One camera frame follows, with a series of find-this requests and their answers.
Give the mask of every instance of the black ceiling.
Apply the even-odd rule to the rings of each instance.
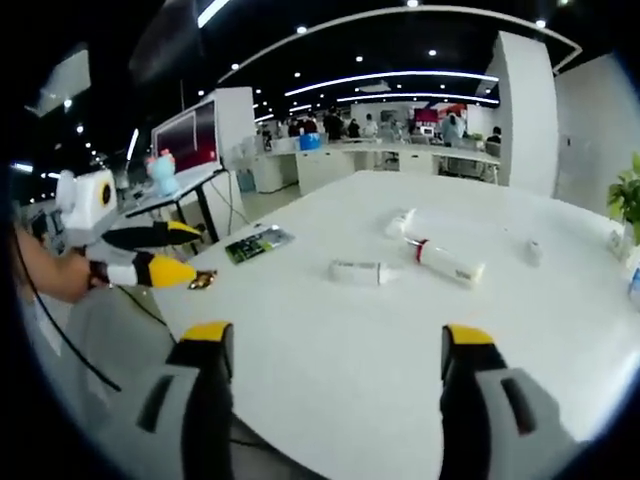
[[[41,19],[41,24],[49,27],[44,33],[41,32],[38,42],[33,42],[34,46],[23,45],[21,48],[30,48],[28,55],[37,59],[43,55],[42,46],[46,45],[46,53],[53,58],[54,53],[75,46],[74,41],[76,44],[78,41],[86,42],[91,56],[94,86],[74,98],[73,106],[68,111],[58,108],[43,118],[32,120],[27,125],[29,128],[21,128],[16,132],[16,147],[10,149],[14,158],[30,159],[38,171],[71,167],[78,172],[90,168],[91,150],[94,149],[106,155],[120,152],[119,158],[122,158],[122,151],[128,146],[133,128],[141,127],[144,138],[144,133],[151,127],[179,112],[183,100],[188,107],[198,102],[199,90],[208,92],[216,88],[218,80],[229,73],[233,63],[241,64],[252,55],[294,34],[297,26],[311,28],[359,12],[403,7],[406,2],[230,0],[200,30],[202,49],[198,49],[197,54],[193,49],[185,52],[189,58],[188,68],[169,68],[169,74],[159,81],[134,89],[125,68],[135,43],[132,39],[139,37],[143,26],[157,12],[159,3],[159,0],[117,0],[104,4],[96,11],[91,10],[95,6],[93,2],[66,0],[66,3],[56,4],[56,9],[47,11],[48,15],[55,15],[59,28],[53,29],[51,22]],[[196,14],[209,3],[210,0],[196,0]],[[548,28],[585,49],[572,66],[611,49],[611,29],[604,28],[598,21],[602,20],[600,12],[611,12],[617,8],[613,6],[615,2],[607,2],[606,10],[599,10],[595,0],[570,0],[566,6],[558,6],[559,0],[421,3],[482,8],[529,21],[544,18]],[[73,16],[73,22],[66,27],[66,35],[59,39],[56,32],[69,24],[69,15]],[[249,85],[260,88],[262,94],[255,97],[260,104],[256,116],[270,113],[271,108],[281,118],[286,115],[293,101],[314,106],[320,102],[324,107],[338,97],[355,95],[354,89],[359,86],[358,83],[284,97],[284,92],[288,90],[340,77],[433,69],[482,74],[491,60],[493,43],[499,30],[544,41],[553,64],[571,52],[567,45],[558,40],[508,22],[468,14],[410,11],[356,20],[300,35],[235,72],[221,86]],[[428,55],[430,49],[438,52],[435,57]],[[156,52],[156,55],[162,55],[162,51]],[[356,62],[356,56],[362,56],[364,60]],[[17,57],[16,61],[24,62]],[[301,76],[295,78],[295,72],[300,72]],[[32,83],[36,83],[36,70],[27,69],[21,73],[31,75]],[[394,90],[397,84],[402,84],[403,92],[444,91],[462,95],[474,95],[478,86],[477,80],[430,77],[390,78],[387,82]],[[446,89],[441,90],[440,84],[445,84]],[[16,88],[32,87],[28,83],[16,85]],[[320,99],[321,93],[325,94],[324,99]],[[262,106],[263,101],[268,102],[266,107]],[[21,112],[23,117],[30,115],[25,112]],[[85,126],[82,135],[76,132],[79,124]],[[92,143],[91,149],[85,148],[86,142]],[[139,142],[139,153],[144,151],[146,143]]]

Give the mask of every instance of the ceiling light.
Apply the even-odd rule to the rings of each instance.
[[[138,135],[140,134],[140,132],[138,131],[138,129],[136,128],[133,131],[133,135],[131,135],[131,142],[129,142],[129,150],[127,150],[127,161],[131,160],[131,155],[133,155],[133,149],[136,146],[136,142],[138,141]]]
[[[300,107],[293,107],[289,109],[289,112],[297,112],[299,110],[306,110],[307,108],[311,108],[311,104],[308,105],[302,105]]]
[[[204,27],[213,16],[224,7],[229,0],[213,0],[207,8],[198,16],[198,28]]]
[[[33,166],[28,165],[26,163],[12,163],[11,167],[24,173],[33,172]]]
[[[431,97],[431,98],[444,98],[445,102],[449,99],[446,97],[454,98],[457,100],[469,100],[473,102],[481,102],[481,103],[491,103],[493,105],[497,105],[500,103],[499,100],[492,100],[490,98],[480,98],[480,97],[472,97],[468,95],[452,95],[446,93],[380,93],[375,95],[360,95],[357,97],[345,97],[339,98],[338,102],[350,102],[352,100],[372,100],[372,99],[386,99],[386,98],[412,98],[412,97]]]
[[[263,122],[265,120],[269,120],[270,118],[273,118],[273,113],[270,113],[269,115],[265,115],[264,117],[256,118],[254,122],[255,123]]]
[[[357,75],[355,77],[338,78],[336,80],[329,80],[328,82],[316,83],[314,85],[309,85],[308,87],[291,90],[290,92],[286,92],[284,95],[285,97],[289,97],[291,95],[297,95],[298,93],[308,92],[309,90],[315,90],[317,88],[322,88],[322,87],[330,87],[332,85],[339,85],[341,83],[358,82],[363,80],[372,80],[376,78],[408,77],[408,76],[456,77],[456,78],[471,78],[474,80],[484,80],[489,82],[498,81],[498,77],[494,77],[491,75],[480,75],[477,73],[446,72],[446,71],[440,71],[440,70],[406,70],[406,71],[399,71],[399,72],[370,73],[367,75]]]

